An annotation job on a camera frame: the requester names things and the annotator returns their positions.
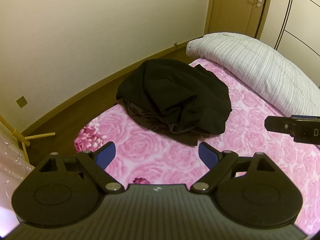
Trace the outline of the brown wooden door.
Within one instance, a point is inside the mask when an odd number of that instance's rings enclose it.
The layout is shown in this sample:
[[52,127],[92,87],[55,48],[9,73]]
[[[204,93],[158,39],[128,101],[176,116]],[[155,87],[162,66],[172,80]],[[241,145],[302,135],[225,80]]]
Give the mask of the brown wooden door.
[[209,0],[205,34],[229,32],[259,39],[271,0]]

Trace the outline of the white striped duvet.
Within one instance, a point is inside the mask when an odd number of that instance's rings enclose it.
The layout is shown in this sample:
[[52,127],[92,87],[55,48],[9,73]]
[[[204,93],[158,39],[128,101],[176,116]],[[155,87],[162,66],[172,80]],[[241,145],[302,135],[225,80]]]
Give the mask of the white striped duvet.
[[319,89],[294,63],[263,42],[237,33],[190,41],[186,54],[226,68],[285,116],[319,115]]

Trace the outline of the wall socket plate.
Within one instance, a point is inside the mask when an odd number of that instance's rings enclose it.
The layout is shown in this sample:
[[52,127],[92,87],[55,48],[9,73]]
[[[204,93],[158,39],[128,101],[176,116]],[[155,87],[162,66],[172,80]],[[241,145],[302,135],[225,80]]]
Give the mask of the wall socket plate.
[[18,99],[16,100],[16,103],[18,104],[18,106],[19,106],[20,108],[22,108],[22,107],[24,107],[28,102],[27,102],[27,100],[25,99],[24,96],[21,96],[20,98],[18,98]]

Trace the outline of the pink rose bedsheet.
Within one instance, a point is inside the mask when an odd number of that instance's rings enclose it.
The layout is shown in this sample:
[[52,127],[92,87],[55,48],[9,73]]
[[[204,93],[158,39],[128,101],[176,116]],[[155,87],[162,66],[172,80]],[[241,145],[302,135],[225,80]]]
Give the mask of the pink rose bedsheet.
[[[225,68],[207,59],[196,59],[213,72],[229,88],[232,112],[226,131],[206,142],[217,150],[231,150],[240,156],[266,153],[294,182],[303,196],[303,207],[297,225],[306,233],[319,230],[319,148],[293,141],[287,134],[269,132],[265,118],[279,111]],[[187,146],[140,127],[121,105],[111,109],[84,126],[74,141],[78,152],[95,151],[107,142],[114,142],[116,157],[107,172],[124,186],[143,178],[152,184],[192,185],[206,172],[198,148]]]

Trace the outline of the black zip jacket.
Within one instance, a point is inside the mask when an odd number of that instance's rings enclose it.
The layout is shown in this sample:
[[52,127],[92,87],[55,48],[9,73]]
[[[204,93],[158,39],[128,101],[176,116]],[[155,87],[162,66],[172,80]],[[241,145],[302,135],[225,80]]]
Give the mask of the black zip jacket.
[[232,112],[228,87],[214,73],[173,59],[143,62],[116,98],[140,126],[189,146],[223,134]]

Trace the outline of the white wardrobe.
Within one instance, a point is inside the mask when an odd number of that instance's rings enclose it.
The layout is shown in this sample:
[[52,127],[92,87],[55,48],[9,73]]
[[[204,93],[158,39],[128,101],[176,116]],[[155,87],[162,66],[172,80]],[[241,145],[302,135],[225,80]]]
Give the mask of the white wardrobe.
[[285,34],[319,54],[319,0],[270,0],[260,41],[278,49]]

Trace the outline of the yellow wooden rack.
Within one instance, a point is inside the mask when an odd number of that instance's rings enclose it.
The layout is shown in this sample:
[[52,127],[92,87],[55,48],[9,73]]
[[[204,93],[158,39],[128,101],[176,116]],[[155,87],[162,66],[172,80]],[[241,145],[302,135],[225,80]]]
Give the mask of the yellow wooden rack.
[[21,143],[22,149],[23,149],[23,155],[27,163],[30,163],[28,153],[27,153],[27,147],[30,146],[31,140],[56,136],[55,132],[51,132],[51,133],[37,134],[37,135],[31,135],[31,136],[25,137],[16,128],[11,126],[7,122],[7,120],[5,120],[1,115],[0,115],[0,121],[11,132],[11,134]]

